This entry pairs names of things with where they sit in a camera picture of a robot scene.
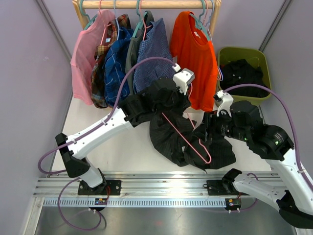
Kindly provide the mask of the pink wire hanger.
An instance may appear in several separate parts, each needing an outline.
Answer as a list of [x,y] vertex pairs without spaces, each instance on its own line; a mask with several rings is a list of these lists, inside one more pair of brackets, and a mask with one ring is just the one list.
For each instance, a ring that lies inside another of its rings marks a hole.
[[[163,117],[169,122],[169,124],[174,128],[174,130],[179,134],[179,136],[187,143],[187,145],[194,150],[194,152],[203,160],[203,162],[205,164],[211,164],[212,162],[212,157],[210,152],[208,151],[208,149],[206,148],[206,146],[204,144],[202,144],[200,138],[198,138],[198,142],[199,145],[205,150],[205,152],[208,155],[208,161],[206,160],[206,158],[204,156],[202,156],[202,154],[200,154],[200,152],[185,138],[185,136],[176,128],[176,126],[169,120],[169,118],[162,112]],[[188,119],[193,127],[193,129],[195,130],[195,125],[192,122],[192,119],[189,116],[189,113],[187,113]]]

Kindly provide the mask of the dark pinstriped shirt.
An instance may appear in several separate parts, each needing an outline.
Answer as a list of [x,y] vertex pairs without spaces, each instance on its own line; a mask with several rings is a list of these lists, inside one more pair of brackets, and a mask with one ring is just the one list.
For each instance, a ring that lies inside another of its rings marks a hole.
[[[194,129],[189,119],[173,111],[165,112],[165,115],[208,161],[208,155],[199,145],[198,137],[193,135]],[[154,149],[180,167],[191,165],[205,171],[207,169],[220,169],[236,162],[232,145],[223,137],[206,142],[201,140],[212,157],[211,164],[205,164],[162,114],[157,114],[150,121],[149,136]]]

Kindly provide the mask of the pink hanger of check shirt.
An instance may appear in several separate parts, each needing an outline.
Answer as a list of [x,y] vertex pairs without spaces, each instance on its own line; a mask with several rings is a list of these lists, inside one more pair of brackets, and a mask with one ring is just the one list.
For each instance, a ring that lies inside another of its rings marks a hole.
[[141,10],[142,2],[143,2],[143,0],[139,1],[139,12],[141,14],[142,23],[143,23],[143,26],[144,26],[144,34],[143,34],[143,38],[142,38],[142,40],[144,41],[145,38],[146,38],[147,29],[150,28],[151,26],[150,25],[147,26],[146,23],[145,23],[145,20],[144,20],[145,17],[144,17],[144,14],[142,13],[142,10]]

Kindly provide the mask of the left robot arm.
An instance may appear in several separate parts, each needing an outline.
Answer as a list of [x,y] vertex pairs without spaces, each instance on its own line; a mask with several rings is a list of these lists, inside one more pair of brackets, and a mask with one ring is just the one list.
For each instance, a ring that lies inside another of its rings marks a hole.
[[55,139],[68,176],[81,179],[84,188],[93,194],[102,194],[107,181],[101,170],[87,160],[87,155],[119,133],[151,121],[157,114],[165,111],[183,112],[189,103],[189,84],[189,80],[162,77],[144,91],[128,96],[106,117],[80,133],[71,137],[58,134]]

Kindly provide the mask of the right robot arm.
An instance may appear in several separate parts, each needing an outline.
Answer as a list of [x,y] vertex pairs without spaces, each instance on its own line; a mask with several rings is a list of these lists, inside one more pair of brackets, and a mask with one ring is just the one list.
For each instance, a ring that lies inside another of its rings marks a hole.
[[239,101],[230,106],[229,113],[207,112],[196,128],[196,136],[228,137],[245,142],[249,150],[277,172],[287,187],[276,189],[233,168],[222,178],[224,192],[251,195],[275,208],[290,225],[312,229],[313,192],[297,166],[294,144],[281,127],[263,123],[257,106]]

